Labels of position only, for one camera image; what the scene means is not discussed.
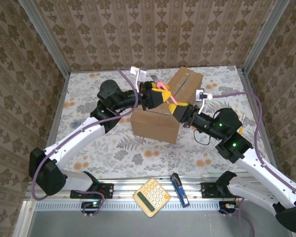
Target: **pink handle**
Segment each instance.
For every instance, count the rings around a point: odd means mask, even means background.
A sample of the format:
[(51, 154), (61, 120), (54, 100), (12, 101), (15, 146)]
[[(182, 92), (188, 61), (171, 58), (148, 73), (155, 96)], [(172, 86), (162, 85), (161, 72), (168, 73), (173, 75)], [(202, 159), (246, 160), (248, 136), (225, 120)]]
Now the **pink handle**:
[[(163, 84), (163, 82), (158, 82), (157, 83), (157, 87), (159, 89), (164, 89), (164, 90), (168, 90), (168, 88)], [(176, 99), (173, 97), (173, 95), (170, 96), (170, 98), (172, 99), (173, 103), (178, 104)]]

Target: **table surface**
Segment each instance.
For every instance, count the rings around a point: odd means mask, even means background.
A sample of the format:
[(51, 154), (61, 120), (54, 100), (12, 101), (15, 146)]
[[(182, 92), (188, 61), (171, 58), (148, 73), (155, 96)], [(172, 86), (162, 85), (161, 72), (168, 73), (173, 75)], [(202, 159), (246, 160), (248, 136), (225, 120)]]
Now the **table surface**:
[[(178, 69), (148, 70), (167, 83)], [(244, 91), (235, 66), (199, 67), (191, 70), (204, 75), (202, 87), (207, 93), (223, 95)], [(125, 74), (134, 83), (135, 76)], [(100, 85), (107, 79), (115, 80), (122, 90), (129, 90), (129, 84), (117, 71), (71, 74), (64, 108), (57, 134), (57, 141), (76, 129), (96, 108)], [(256, 122), (246, 96), (207, 101), (203, 112), (213, 115), (221, 108), (230, 107), (242, 118), (245, 113), (243, 136), (254, 141)], [(197, 176), (199, 174), (243, 172), (244, 170), (223, 159), (215, 149), (217, 141), (210, 145), (198, 144), (193, 137), (193, 128), (180, 126), (176, 144), (134, 136), (130, 116), (123, 117), (117, 126), (105, 136), (96, 139), (81, 149), (67, 164), (67, 170), (87, 170), (97, 178), (133, 178), (144, 176), (168, 176), (173, 172), (179, 175)], [(196, 133), (201, 143), (209, 137)], [(261, 138), (258, 142), (261, 155), (268, 160)]]

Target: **yellow calculator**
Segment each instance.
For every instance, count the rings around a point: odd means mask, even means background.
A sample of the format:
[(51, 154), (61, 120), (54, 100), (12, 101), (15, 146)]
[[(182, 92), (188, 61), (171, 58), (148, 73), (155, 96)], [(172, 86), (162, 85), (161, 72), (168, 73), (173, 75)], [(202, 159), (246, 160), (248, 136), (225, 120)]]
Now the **yellow calculator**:
[(170, 195), (155, 179), (149, 179), (133, 198), (148, 217), (153, 217), (167, 203)]

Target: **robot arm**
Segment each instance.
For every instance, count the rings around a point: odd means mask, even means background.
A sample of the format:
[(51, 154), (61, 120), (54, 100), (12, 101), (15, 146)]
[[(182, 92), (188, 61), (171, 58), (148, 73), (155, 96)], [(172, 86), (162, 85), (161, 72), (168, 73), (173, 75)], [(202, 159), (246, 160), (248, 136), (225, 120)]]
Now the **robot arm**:
[(262, 162), (258, 159), (252, 144), (237, 132), (242, 123), (233, 109), (221, 109), (215, 118), (200, 113), (199, 107), (189, 103), (170, 104), (169, 110), (184, 127), (193, 126), (200, 133), (220, 141), (215, 146), (218, 153), (264, 185), (259, 187), (242, 181), (236, 174), (227, 171), (214, 184), (217, 194), (246, 198), (269, 210), (284, 227), (296, 232), (296, 183), (264, 159)]
[(143, 110), (156, 108), (169, 99), (171, 92), (160, 90), (154, 82), (146, 81), (140, 83), (135, 94), (133, 90), (122, 91), (115, 81), (107, 80), (101, 84), (97, 96), (97, 107), (76, 130), (43, 151), (35, 148), (30, 153), (29, 175), (34, 178), (35, 172), (41, 166), (36, 183), (48, 196), (56, 194), (61, 189), (88, 191), (95, 185), (97, 180), (90, 173), (76, 173), (63, 169), (80, 149), (108, 133), (119, 121), (104, 119), (119, 116), (118, 111), (134, 107), (136, 97)]

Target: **mounting clamp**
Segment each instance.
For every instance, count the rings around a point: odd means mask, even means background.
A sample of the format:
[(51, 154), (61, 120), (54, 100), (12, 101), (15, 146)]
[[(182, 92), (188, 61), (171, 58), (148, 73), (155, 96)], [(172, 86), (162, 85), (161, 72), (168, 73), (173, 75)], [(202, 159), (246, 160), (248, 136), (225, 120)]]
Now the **mounting clamp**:
[(199, 90), (196, 90), (196, 97), (195, 100), (197, 102), (202, 102), (202, 106), (198, 111), (198, 114), (201, 114), (204, 106), (205, 106), (205, 100), (212, 100), (213, 94), (205, 93), (205, 89), (201, 88)]
[(135, 87), (136, 87), (137, 93), (139, 93), (139, 83), (146, 81), (147, 70), (131, 67), (130, 73), (133, 75), (136, 75)]

